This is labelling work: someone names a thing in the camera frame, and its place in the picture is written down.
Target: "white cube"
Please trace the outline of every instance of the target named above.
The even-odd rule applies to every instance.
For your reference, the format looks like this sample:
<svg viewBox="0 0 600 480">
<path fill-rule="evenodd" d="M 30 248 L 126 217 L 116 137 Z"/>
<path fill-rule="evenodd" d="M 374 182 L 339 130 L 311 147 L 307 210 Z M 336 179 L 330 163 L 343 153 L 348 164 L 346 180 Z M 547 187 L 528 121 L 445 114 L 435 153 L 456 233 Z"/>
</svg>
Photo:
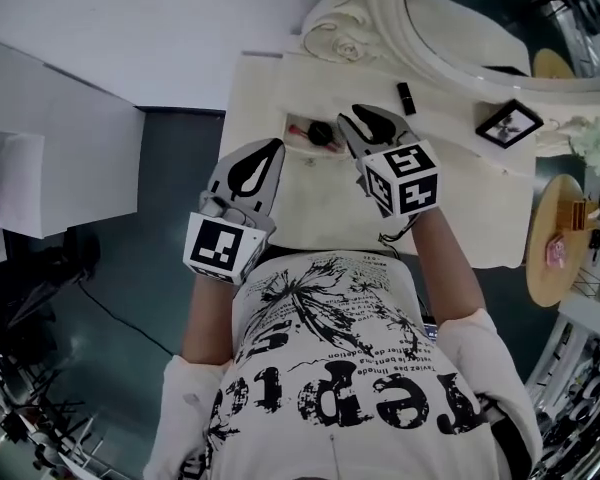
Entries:
<svg viewBox="0 0 600 480">
<path fill-rule="evenodd" d="M 241 285 L 264 252 L 266 237 L 259 229 L 192 213 L 182 261 L 197 274 Z"/>
<path fill-rule="evenodd" d="M 423 140 L 362 159 L 369 195 L 393 216 L 438 206 L 440 161 Z"/>
</svg>

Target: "black picture frame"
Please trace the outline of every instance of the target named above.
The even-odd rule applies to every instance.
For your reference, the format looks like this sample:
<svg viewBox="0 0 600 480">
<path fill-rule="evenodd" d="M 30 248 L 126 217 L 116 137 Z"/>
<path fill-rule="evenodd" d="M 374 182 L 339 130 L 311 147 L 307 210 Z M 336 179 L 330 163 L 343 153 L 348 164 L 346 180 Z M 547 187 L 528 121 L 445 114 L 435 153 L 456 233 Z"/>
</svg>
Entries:
<svg viewBox="0 0 600 480">
<path fill-rule="evenodd" d="M 501 125 L 497 132 L 499 135 L 503 136 L 502 139 L 499 139 L 498 137 L 489 133 L 490 131 L 493 133 L 494 129 L 498 129 L 498 125 L 505 121 L 508 116 L 511 116 L 511 119 L 513 119 L 514 112 L 519 112 L 522 114 L 527 120 L 531 121 L 531 125 L 522 130 L 518 130 L 515 126 L 512 126 L 511 128 L 517 130 L 518 133 L 511 133 L 511 131 L 507 130 L 508 123 L 505 123 L 504 128 L 502 128 Z M 508 149 L 514 144 L 520 142 L 527 135 L 535 132 L 543 124 L 544 121 L 535 112 L 525 107 L 518 100 L 511 100 L 505 103 L 495 114 L 478 126 L 476 128 L 476 134 L 483 139 L 487 139 L 489 142 L 497 144 L 501 148 Z"/>
</svg>

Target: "white t-shirt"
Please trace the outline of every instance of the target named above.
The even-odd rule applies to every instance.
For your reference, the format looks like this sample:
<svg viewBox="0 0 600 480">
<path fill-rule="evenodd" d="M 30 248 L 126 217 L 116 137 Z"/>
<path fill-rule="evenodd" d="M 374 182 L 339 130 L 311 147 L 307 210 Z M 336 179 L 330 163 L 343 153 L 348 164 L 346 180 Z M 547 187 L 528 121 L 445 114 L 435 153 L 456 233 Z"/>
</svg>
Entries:
<svg viewBox="0 0 600 480">
<path fill-rule="evenodd" d="M 486 311 L 424 334 L 384 256 L 269 261 L 233 303 L 236 357 L 174 357 L 146 480 L 527 478 L 541 438 Z"/>
</svg>

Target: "mirror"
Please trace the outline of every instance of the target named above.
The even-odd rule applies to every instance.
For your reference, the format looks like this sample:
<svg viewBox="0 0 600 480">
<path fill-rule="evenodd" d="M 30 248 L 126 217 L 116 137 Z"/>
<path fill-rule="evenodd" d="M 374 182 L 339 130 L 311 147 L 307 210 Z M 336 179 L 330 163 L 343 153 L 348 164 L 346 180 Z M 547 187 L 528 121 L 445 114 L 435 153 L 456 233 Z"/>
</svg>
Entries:
<svg viewBox="0 0 600 480">
<path fill-rule="evenodd" d="M 447 60 L 544 79 L 600 77 L 600 0 L 405 0 Z"/>
</svg>

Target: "forearm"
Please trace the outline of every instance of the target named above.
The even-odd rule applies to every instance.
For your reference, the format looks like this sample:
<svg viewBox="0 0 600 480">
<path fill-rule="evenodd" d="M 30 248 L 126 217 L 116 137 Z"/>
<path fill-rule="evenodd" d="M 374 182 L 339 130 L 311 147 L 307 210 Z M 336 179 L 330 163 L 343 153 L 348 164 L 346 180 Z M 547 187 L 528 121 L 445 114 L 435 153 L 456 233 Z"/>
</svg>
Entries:
<svg viewBox="0 0 600 480">
<path fill-rule="evenodd" d="M 482 290 L 447 219 L 438 208 L 422 213 L 413 240 L 438 325 L 472 315 L 485 307 Z"/>
<path fill-rule="evenodd" d="M 196 276 L 182 357 L 189 363 L 221 365 L 233 357 L 233 286 Z"/>
</svg>

